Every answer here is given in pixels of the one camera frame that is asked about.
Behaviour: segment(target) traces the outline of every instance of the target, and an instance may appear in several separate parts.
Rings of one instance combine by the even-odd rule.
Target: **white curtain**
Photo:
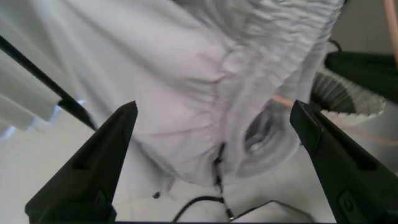
[[[0,0],[0,35],[77,100],[69,77],[30,0]],[[0,52],[0,136],[27,129],[35,118],[48,121],[60,97]]]

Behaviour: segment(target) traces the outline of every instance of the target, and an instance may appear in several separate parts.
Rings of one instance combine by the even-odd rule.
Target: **white garment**
[[[141,195],[165,174],[213,185],[221,142],[225,184],[286,160],[299,139],[270,98],[308,101],[342,2],[34,1],[98,126],[136,100],[126,160]]]

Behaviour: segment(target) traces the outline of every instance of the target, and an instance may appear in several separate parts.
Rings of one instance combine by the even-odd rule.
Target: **black pole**
[[[22,67],[28,70],[34,77],[40,80],[45,86],[54,91],[61,101],[58,105],[69,112],[72,116],[85,123],[88,127],[95,130],[94,124],[84,107],[82,107],[75,99],[73,99],[65,90],[58,86],[50,77],[48,77],[41,69],[34,65],[27,57],[20,53],[14,46],[12,46],[3,36],[0,35],[0,49],[8,56],[14,59]]]

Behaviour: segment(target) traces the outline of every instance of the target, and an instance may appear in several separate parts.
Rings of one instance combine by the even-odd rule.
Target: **gray wall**
[[[345,51],[392,53],[382,1],[351,0],[336,23],[332,37]],[[384,138],[398,139],[398,106],[387,102],[384,114],[359,127]],[[350,135],[390,170],[398,171],[397,146],[381,146],[361,136]]]

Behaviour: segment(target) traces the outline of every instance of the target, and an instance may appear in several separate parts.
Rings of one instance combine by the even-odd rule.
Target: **white cloth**
[[[342,2],[34,1],[97,125],[136,100],[126,162],[141,195],[166,174],[213,185],[221,142],[225,184],[286,160],[299,139],[270,98],[308,100]]]

